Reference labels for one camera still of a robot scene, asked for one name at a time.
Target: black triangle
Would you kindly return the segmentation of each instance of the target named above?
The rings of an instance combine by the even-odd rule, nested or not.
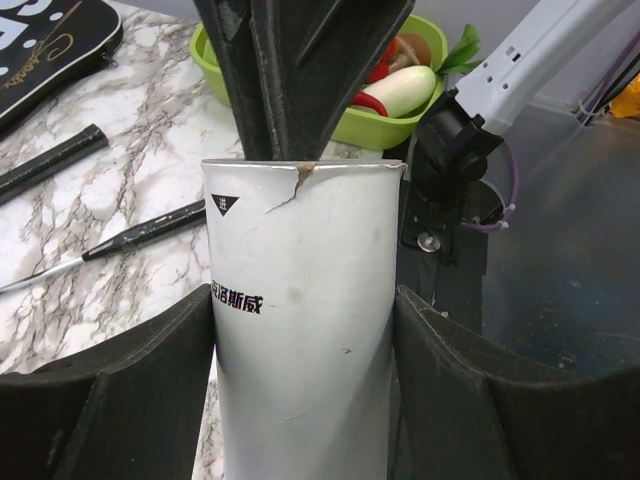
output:
[[[222,215],[223,217],[227,214],[229,210],[231,210],[231,207],[233,207],[233,204],[238,201],[238,197],[229,197],[227,195],[212,194],[211,197],[213,198],[213,203],[215,203],[216,207],[218,207],[218,211],[220,212],[220,215]]]

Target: green basket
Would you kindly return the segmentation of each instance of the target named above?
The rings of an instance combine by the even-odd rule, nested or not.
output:
[[[438,26],[417,15],[411,15],[401,31],[414,33],[424,38],[431,47],[431,66],[437,68],[442,64],[448,53],[447,39]],[[194,32],[189,48],[191,56],[202,69],[204,78],[215,96],[229,106],[229,96],[224,85],[222,72],[202,24],[198,25]],[[347,108],[331,139],[371,150],[386,150],[395,147],[409,138],[422,115],[442,94],[444,87],[445,79],[438,78],[431,100],[401,118],[381,117],[374,113]]]

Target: white radish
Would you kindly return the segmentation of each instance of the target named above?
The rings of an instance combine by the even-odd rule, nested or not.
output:
[[[406,67],[366,87],[363,92],[378,99],[390,118],[398,118],[425,104],[436,89],[436,75],[425,65]],[[366,107],[354,107],[372,111]]]

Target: white marble table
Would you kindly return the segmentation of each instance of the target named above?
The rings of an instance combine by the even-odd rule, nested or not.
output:
[[[0,144],[0,173],[95,123],[102,150],[0,208],[0,284],[77,257],[122,229],[203,196],[200,160],[242,156],[231,111],[189,56],[195,24],[114,4],[118,66],[47,102]],[[380,158],[331,143],[325,157]],[[0,373],[28,373],[117,335],[209,281],[206,229],[0,297]],[[194,478],[222,478],[215,368]]]

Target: screw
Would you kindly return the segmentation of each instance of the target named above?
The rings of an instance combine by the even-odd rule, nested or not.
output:
[[[427,253],[435,253],[440,250],[440,240],[429,232],[418,235],[418,246]]]

